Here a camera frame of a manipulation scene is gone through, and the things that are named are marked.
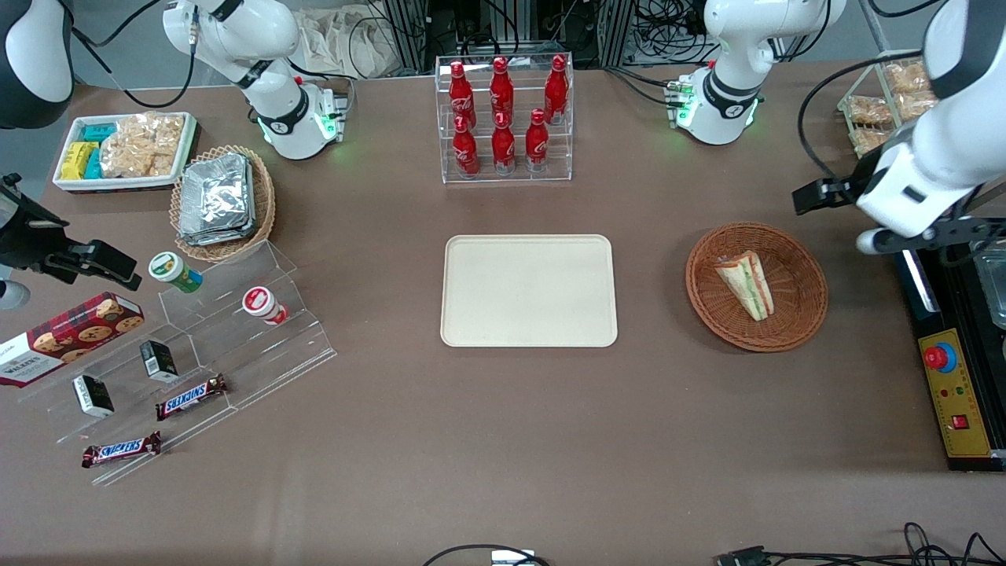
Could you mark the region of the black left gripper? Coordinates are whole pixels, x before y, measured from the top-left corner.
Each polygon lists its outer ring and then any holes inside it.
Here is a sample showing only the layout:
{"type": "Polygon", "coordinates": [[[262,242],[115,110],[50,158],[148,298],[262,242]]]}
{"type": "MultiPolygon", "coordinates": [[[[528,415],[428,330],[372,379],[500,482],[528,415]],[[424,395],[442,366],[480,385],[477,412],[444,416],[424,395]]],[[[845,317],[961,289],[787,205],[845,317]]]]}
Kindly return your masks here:
{"type": "Polygon", "coordinates": [[[818,209],[848,207],[858,204],[860,198],[876,186],[877,167],[883,149],[873,149],[859,159],[852,172],[852,184],[847,179],[822,178],[818,186],[803,186],[791,193],[795,215],[804,215],[818,209]]]}

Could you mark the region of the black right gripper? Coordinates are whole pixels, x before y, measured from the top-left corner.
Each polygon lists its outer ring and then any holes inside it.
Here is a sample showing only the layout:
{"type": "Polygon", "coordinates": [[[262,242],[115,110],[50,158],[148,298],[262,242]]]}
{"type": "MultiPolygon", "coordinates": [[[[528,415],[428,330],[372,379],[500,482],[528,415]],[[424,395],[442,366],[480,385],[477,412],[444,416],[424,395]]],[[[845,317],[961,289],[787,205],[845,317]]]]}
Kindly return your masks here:
{"type": "Polygon", "coordinates": [[[65,228],[69,222],[25,196],[18,189],[18,182],[20,175],[2,176],[2,265],[31,270],[66,284],[85,275],[104,278],[131,291],[139,289],[137,260],[107,241],[75,244],[72,252],[66,252],[65,228]]]}

